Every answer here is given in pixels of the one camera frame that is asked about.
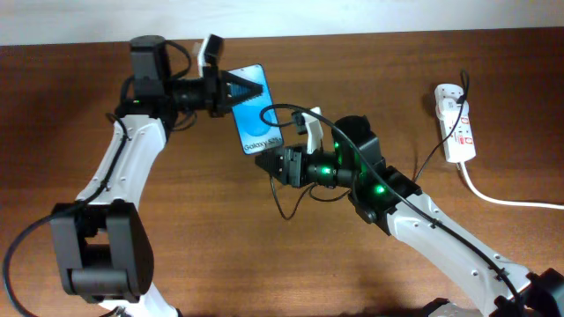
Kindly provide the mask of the blue Galaxy smartphone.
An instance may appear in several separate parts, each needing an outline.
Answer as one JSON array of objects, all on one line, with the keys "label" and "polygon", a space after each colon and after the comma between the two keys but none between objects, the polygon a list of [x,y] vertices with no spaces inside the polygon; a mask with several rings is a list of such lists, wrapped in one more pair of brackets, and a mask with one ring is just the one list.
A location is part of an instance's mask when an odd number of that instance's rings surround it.
[{"label": "blue Galaxy smartphone", "polygon": [[230,70],[230,73],[259,84],[263,88],[262,94],[258,97],[233,107],[235,126],[243,153],[254,155],[282,146],[284,140],[280,128],[269,126],[260,118],[261,111],[273,104],[263,66],[254,64]]}]

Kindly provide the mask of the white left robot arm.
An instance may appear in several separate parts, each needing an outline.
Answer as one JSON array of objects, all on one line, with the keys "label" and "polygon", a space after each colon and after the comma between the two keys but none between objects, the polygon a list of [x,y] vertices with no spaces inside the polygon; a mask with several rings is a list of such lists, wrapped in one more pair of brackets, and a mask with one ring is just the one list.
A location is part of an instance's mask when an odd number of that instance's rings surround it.
[{"label": "white left robot arm", "polygon": [[130,42],[133,73],[110,114],[113,136],[100,165],[75,202],[57,204],[49,221],[64,291],[122,316],[178,316],[153,282],[154,256],[138,215],[148,175],[178,115],[221,117],[259,96],[262,86],[218,67],[223,38],[204,39],[197,78],[171,71],[158,35]]}]

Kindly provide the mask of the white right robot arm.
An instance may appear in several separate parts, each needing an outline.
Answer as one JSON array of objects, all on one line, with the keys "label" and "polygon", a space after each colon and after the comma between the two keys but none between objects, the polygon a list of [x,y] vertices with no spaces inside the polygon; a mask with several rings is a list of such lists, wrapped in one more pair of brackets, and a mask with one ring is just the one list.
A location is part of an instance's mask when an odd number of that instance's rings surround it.
[{"label": "white right robot arm", "polygon": [[418,184],[386,164],[366,117],[341,118],[331,134],[332,152],[280,147],[258,155],[256,165],[294,188],[349,188],[356,213],[425,256],[468,296],[474,316],[563,314],[562,274],[535,274],[449,218]]}]

